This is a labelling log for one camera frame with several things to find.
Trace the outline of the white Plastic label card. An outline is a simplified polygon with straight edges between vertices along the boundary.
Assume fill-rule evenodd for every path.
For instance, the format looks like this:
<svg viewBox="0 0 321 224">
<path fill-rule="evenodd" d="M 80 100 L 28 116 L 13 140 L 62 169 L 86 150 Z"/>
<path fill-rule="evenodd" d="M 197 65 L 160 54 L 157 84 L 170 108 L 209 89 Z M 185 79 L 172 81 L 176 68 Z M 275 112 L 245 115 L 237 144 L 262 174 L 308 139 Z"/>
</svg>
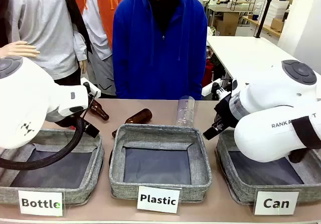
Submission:
<svg viewBox="0 0 321 224">
<path fill-rule="evenodd" d="M 138 188 L 137 209 L 177 214 L 181 188 Z"/>
</svg>

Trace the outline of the grey basket labelled Bottle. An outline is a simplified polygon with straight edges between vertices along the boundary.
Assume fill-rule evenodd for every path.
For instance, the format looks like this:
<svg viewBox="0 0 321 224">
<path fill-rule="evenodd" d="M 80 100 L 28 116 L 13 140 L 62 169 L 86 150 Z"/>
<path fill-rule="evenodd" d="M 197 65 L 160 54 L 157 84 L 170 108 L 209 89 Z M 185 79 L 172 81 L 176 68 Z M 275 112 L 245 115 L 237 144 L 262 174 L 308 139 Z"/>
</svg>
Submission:
<svg viewBox="0 0 321 224">
<path fill-rule="evenodd" d="M 0 157 L 31 162 L 60 151 L 73 137 L 71 130 L 41 130 L 29 143 L 4 150 Z M 102 137 L 84 134 L 71 153 L 44 168 L 18 171 L 0 168 L 0 204 L 19 203 L 18 191 L 60 192 L 67 205 L 82 205 L 93 192 L 103 165 Z"/>
</svg>

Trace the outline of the brown glass bottle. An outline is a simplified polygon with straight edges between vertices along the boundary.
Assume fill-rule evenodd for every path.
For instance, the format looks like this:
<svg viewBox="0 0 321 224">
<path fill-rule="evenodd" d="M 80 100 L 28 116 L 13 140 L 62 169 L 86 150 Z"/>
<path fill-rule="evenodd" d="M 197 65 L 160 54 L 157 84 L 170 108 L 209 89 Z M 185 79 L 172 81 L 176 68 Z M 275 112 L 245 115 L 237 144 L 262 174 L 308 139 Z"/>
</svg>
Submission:
<svg viewBox="0 0 321 224">
<path fill-rule="evenodd" d="M 129 117 L 124 123 L 125 124 L 146 124 L 152 119 L 152 112 L 144 108 L 137 112 L 133 116 Z"/>
<path fill-rule="evenodd" d="M 100 117 L 104 121 L 108 121 L 109 120 L 109 115 L 103 110 L 101 104 L 96 100 L 94 100 L 93 103 L 91 104 L 90 112 L 92 114 Z"/>
</svg>

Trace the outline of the white Bottle label card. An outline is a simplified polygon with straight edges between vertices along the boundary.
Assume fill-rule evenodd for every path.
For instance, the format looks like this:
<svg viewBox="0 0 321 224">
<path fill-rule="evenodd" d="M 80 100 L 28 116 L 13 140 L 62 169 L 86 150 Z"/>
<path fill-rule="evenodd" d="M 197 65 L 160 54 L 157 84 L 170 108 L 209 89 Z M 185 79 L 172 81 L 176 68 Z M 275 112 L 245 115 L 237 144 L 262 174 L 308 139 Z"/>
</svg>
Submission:
<svg viewBox="0 0 321 224">
<path fill-rule="evenodd" d="M 21 214 L 63 216 L 64 204 L 61 192 L 18 191 Z"/>
</svg>

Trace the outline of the white background table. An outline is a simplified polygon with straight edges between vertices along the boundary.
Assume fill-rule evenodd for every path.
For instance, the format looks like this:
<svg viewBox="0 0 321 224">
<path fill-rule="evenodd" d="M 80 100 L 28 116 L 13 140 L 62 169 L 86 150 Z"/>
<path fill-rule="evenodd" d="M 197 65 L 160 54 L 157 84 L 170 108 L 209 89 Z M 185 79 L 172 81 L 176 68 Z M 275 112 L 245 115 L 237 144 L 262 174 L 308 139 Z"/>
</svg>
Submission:
<svg viewBox="0 0 321 224">
<path fill-rule="evenodd" d="M 295 58 L 265 38 L 208 36 L 209 46 L 232 78 L 250 83 L 272 65 Z"/>
</svg>

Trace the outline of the clear plastic bottle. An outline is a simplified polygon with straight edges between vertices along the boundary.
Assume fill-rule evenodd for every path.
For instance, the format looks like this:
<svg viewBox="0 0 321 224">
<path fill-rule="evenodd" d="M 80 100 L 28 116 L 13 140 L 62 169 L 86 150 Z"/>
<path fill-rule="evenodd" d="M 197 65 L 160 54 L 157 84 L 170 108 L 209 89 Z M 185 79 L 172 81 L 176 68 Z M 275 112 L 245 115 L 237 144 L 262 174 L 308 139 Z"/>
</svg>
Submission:
<svg viewBox="0 0 321 224">
<path fill-rule="evenodd" d="M 178 100 L 176 126 L 194 126 L 194 107 L 195 100 L 191 96 L 185 95 Z"/>
</svg>

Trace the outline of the black stand pole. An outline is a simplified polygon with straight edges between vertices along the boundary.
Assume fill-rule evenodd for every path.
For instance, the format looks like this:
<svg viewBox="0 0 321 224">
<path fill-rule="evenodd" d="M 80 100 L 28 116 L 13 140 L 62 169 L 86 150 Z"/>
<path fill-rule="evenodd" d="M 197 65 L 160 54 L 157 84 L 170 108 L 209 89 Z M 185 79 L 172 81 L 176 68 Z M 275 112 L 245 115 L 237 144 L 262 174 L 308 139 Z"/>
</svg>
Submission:
<svg viewBox="0 0 321 224">
<path fill-rule="evenodd" d="M 266 6 L 264 8 L 264 11 L 263 11 L 263 14 L 262 14 L 262 17 L 261 17 L 261 22 L 259 24 L 258 30 L 257 30 L 256 35 L 255 35 L 255 38 L 257 38 L 257 39 L 260 38 L 260 34 L 261 34 L 262 29 L 263 29 L 264 21 L 266 19 L 266 15 L 268 13 L 268 9 L 269 9 L 271 1 L 272 0 L 266 0 Z"/>
</svg>

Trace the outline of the white Can label card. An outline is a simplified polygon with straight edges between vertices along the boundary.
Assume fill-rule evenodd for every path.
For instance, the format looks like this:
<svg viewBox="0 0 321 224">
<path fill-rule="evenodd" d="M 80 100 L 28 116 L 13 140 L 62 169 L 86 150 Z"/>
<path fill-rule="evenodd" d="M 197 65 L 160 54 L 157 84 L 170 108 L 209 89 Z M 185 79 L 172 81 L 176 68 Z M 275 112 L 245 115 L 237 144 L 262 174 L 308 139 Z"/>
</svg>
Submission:
<svg viewBox="0 0 321 224">
<path fill-rule="evenodd" d="M 254 215 L 293 215 L 299 191 L 258 191 Z"/>
</svg>

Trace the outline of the large cardboard box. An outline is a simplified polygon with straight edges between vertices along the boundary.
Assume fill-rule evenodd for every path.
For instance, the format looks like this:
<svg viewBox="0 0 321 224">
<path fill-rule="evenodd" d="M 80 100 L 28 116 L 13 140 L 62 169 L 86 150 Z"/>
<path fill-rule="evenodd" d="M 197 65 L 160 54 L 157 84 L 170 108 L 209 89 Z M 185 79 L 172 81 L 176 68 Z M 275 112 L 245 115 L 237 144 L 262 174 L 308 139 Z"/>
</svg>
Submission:
<svg viewBox="0 0 321 224">
<path fill-rule="evenodd" d="M 223 12 L 223 16 L 217 19 L 216 30 L 220 36 L 235 36 L 238 22 L 238 12 Z"/>
</svg>

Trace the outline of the red bag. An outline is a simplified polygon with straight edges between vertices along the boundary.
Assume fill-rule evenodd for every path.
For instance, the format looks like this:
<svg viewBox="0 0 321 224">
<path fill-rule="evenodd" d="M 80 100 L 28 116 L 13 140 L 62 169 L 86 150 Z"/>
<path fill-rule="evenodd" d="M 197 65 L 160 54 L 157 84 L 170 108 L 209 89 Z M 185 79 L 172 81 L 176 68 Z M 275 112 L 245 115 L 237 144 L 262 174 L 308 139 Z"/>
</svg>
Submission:
<svg viewBox="0 0 321 224">
<path fill-rule="evenodd" d="M 206 60 L 205 72 L 202 80 L 202 87 L 207 86 L 212 82 L 214 64 L 210 59 Z"/>
</svg>

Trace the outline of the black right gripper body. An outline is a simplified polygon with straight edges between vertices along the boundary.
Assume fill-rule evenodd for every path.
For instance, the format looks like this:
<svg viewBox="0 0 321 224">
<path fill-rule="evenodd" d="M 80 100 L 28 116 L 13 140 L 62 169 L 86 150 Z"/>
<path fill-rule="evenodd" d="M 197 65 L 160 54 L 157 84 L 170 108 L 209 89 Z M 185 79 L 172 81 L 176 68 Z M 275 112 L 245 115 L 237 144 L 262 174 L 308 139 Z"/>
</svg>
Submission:
<svg viewBox="0 0 321 224">
<path fill-rule="evenodd" d="M 229 101 L 231 99 L 231 94 L 229 93 L 219 103 L 214 107 L 216 111 L 216 117 L 214 121 L 214 127 L 217 130 L 225 130 L 228 127 L 235 128 L 238 124 L 238 120 L 233 116 L 230 107 Z"/>
</svg>

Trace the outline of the grey basket labelled Plastic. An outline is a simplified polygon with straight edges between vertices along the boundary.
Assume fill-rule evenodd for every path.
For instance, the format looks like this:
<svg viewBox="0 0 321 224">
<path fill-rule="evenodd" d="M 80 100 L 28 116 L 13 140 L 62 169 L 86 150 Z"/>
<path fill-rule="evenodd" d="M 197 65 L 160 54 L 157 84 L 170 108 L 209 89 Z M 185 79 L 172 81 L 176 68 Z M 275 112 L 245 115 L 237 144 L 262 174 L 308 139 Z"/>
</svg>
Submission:
<svg viewBox="0 0 321 224">
<path fill-rule="evenodd" d="M 109 160 L 111 194 L 138 199 L 141 186 L 180 191 L 179 201 L 202 202 L 212 184 L 199 130 L 168 125 L 123 124 Z"/>
</svg>

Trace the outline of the small cardboard box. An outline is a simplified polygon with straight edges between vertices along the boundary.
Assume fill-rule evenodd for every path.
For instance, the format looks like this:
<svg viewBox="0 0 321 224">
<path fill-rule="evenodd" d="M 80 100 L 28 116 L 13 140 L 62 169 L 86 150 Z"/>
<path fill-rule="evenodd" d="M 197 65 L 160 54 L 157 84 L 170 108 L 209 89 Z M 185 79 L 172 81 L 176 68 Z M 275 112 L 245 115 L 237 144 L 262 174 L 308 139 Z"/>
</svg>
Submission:
<svg viewBox="0 0 321 224">
<path fill-rule="evenodd" d="M 284 21 L 279 18 L 273 18 L 270 28 L 273 29 L 276 32 L 282 32 L 284 27 Z"/>
</svg>

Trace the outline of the person in blue hoodie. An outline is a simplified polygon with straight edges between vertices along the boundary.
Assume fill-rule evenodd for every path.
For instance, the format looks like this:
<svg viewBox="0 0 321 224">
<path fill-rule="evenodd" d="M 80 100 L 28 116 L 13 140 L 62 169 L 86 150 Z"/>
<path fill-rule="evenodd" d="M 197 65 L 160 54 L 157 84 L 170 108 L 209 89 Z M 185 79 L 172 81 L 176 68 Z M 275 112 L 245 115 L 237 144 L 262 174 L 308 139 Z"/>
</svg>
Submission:
<svg viewBox="0 0 321 224">
<path fill-rule="evenodd" d="M 113 20 L 117 97 L 200 100 L 206 41 L 198 0 L 122 0 Z"/>
</svg>

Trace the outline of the mannequin in orange vest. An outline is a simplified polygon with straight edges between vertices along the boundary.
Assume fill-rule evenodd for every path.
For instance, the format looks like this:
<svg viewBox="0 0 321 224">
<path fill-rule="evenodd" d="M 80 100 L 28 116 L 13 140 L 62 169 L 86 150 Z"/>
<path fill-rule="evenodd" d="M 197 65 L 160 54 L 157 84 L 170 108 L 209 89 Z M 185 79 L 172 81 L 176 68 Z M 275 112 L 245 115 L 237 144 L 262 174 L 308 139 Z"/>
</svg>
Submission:
<svg viewBox="0 0 321 224">
<path fill-rule="evenodd" d="M 113 19 L 122 0 L 76 0 L 89 40 L 90 81 L 101 90 L 102 98 L 115 98 L 113 76 Z"/>
</svg>

